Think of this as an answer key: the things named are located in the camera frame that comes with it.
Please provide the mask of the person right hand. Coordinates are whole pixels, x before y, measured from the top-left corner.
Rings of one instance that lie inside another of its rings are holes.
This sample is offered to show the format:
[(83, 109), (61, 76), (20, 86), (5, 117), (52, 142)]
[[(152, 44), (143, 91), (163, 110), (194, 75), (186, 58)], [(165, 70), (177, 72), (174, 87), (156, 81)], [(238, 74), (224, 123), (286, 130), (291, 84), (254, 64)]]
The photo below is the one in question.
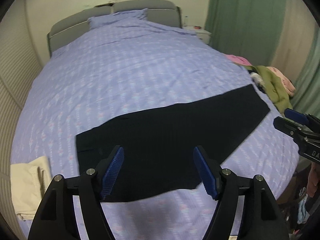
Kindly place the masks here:
[(308, 184), (306, 187), (306, 192), (309, 197), (314, 197), (317, 189), (318, 189), (318, 182), (319, 182), (319, 164), (314, 162), (311, 163), (311, 169), (308, 175)]

